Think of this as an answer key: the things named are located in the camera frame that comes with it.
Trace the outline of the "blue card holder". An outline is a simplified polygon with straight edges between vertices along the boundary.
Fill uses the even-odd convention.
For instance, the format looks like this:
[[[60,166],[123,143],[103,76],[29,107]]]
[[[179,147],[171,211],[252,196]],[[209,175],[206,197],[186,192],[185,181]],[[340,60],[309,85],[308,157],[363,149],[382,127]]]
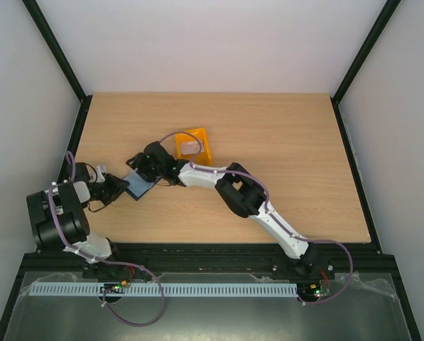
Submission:
[[[129,172],[124,180],[128,183],[125,191],[136,201],[140,200],[148,191],[158,184],[160,178],[154,181],[144,180],[135,170]]]

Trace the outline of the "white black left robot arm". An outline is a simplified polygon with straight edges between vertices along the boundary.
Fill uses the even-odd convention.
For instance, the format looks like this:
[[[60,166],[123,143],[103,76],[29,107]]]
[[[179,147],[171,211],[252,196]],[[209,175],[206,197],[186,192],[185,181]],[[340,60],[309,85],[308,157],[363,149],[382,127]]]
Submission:
[[[34,242],[41,251],[71,252],[90,264],[113,261],[112,242],[93,232],[86,210],[97,213],[115,202],[129,181],[103,166],[71,162],[69,178],[26,197]]]

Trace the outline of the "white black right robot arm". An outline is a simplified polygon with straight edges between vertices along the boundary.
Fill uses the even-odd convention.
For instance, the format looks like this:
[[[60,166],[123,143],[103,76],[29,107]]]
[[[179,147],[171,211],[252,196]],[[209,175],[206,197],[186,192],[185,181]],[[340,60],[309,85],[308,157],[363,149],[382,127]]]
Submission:
[[[294,271],[310,278],[319,269],[320,251],[276,211],[266,186],[238,163],[227,167],[201,166],[193,160],[176,159],[159,141],[126,161],[147,183],[164,179],[170,185],[216,190],[227,207],[241,218],[259,223],[292,260]]]

